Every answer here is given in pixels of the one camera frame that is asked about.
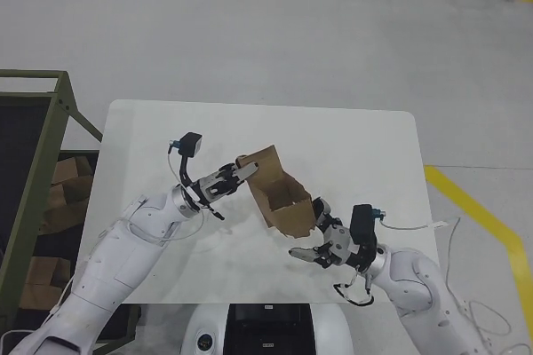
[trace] blue connector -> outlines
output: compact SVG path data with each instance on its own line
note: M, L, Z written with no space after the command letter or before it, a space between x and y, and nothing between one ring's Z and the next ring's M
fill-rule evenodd
M171 153L171 150L173 148L179 149L179 146L180 146L179 140L171 140L170 146L168 147L168 154Z
M373 212L373 218L375 219L379 219L379 220L383 220L383 218L385 218L385 216L387 215L385 213L385 211L382 211L381 209L373 209L372 210Z

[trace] black panel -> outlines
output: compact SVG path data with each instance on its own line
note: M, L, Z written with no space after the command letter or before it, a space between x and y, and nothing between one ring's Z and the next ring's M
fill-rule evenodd
M315 355L309 304L231 304L225 355Z
M49 98L0 98L0 261L6 250Z

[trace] open cardboard box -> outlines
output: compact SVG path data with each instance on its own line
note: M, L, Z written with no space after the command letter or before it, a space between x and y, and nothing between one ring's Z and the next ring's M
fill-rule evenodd
M282 169L274 146L237 158L239 166L256 162L259 170L247 179L268 227L294 238L310 235L315 227L312 196Z

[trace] green metal frame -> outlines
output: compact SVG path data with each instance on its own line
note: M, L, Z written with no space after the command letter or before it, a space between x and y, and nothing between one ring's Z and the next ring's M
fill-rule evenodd
M24 98L49 98L50 105L45 116L44 126L37 143L28 179L21 196L18 212L14 220L8 248L0 269L0 335L12 330L18 304L28 272L29 261L36 245L37 232L45 210L47 195L61 149L61 143L68 124L73 117L99 142L102 134L77 109L75 95L65 71L0 70L0 77L49 78L57 79L53 91L48 92L0 92L0 105L16 105ZM118 339L119 346L134 339L136 322L129 319L127 336ZM112 351L104 345L95 351L96 355Z

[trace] box flap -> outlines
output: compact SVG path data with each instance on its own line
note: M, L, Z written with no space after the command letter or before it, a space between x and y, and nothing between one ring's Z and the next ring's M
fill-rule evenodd
M274 181L284 179L281 161L274 146L270 146L251 155L244 155L237 158L240 166L245 166L250 162L256 162L259 170L247 179L250 185L263 188Z

